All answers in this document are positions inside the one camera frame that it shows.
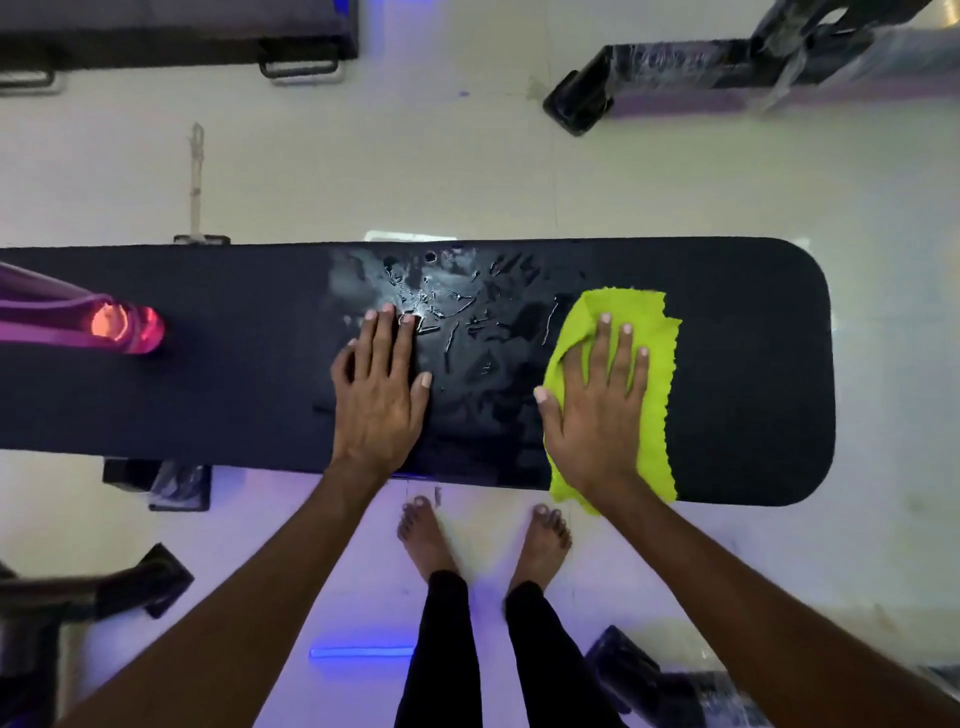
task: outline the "leg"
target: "leg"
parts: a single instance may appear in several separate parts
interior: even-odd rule
[[[430,501],[418,497],[405,505],[396,534],[429,590],[395,728],[445,725],[451,716],[457,716],[457,725],[480,728],[480,666],[467,582],[446,547]]]
[[[503,602],[527,719],[530,728],[622,728],[619,715],[543,596],[571,545],[560,511],[551,513],[538,505]]]

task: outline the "hand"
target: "hand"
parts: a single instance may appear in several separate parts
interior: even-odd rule
[[[647,388],[650,353],[636,353],[634,379],[630,386],[633,328],[620,330],[619,343],[607,374],[610,356],[611,315],[597,323],[596,340],[589,357],[588,381],[583,375],[583,344],[564,356],[564,411],[545,387],[534,396],[543,417],[547,452],[566,482],[594,506],[611,487],[639,480],[636,449],[639,443],[640,406]]]
[[[360,338],[347,344],[330,368],[337,393],[331,465],[358,468],[377,487],[403,464],[420,437],[433,379],[424,372],[409,384],[416,319],[404,315],[394,341],[395,316],[389,303],[379,314],[368,311]]]

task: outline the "person's left hand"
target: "person's left hand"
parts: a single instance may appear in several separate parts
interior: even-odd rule
[[[423,372],[409,384],[417,320],[404,315],[394,341],[395,316],[389,303],[379,313],[368,311],[360,338],[347,344],[330,368],[337,393],[330,464],[358,468],[377,486],[403,464],[420,437],[433,379]]]

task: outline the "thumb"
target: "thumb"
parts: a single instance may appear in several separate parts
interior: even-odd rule
[[[418,435],[423,429],[423,415],[426,414],[426,405],[430,402],[430,383],[433,374],[423,372],[417,375],[410,386],[410,427]]]
[[[543,419],[543,436],[547,443],[558,442],[564,436],[564,416],[560,411],[560,403],[546,387],[537,387],[534,390],[534,399]]]

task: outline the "forearm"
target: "forearm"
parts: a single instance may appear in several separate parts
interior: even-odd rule
[[[779,728],[960,725],[960,706],[743,564],[642,481],[598,503]]]
[[[331,466],[249,562],[71,713],[63,728],[253,725],[381,485],[382,478]]]

